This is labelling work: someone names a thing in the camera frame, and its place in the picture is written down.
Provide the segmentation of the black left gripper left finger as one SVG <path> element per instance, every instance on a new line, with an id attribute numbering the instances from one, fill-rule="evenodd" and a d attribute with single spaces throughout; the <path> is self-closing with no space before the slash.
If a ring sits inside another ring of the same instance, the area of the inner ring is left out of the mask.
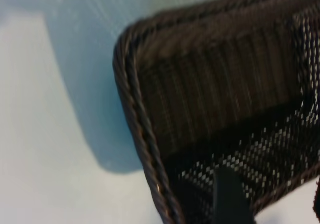
<path id="1" fill-rule="evenodd" d="M 230 167 L 219 167 L 213 173 L 213 224 L 254 224 L 240 178 Z"/>

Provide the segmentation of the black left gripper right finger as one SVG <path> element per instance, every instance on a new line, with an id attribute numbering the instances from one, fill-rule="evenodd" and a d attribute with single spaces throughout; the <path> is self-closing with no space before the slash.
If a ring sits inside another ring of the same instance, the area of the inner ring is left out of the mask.
<path id="1" fill-rule="evenodd" d="M 317 181 L 317 189 L 313 201 L 313 209 L 314 210 L 319 210 L 320 209 L 320 181 Z"/>

